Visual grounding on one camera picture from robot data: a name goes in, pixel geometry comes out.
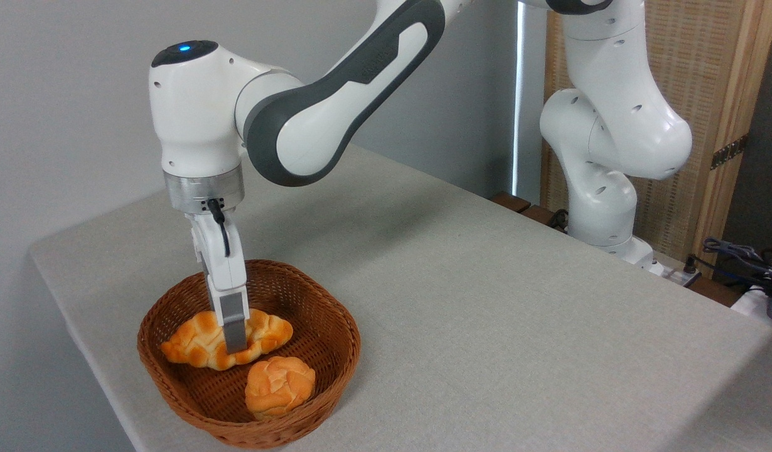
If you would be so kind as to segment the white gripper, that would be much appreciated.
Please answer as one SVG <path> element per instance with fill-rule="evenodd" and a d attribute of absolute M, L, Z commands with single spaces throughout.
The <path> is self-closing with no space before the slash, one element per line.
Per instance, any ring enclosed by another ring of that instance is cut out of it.
<path fill-rule="evenodd" d="M 249 319 L 242 241 L 233 214 L 233 210 L 224 211 L 223 224 L 210 214 L 185 215 L 191 224 L 197 260 L 207 270 L 210 301 L 229 355 L 248 349 L 245 327 Z"/>

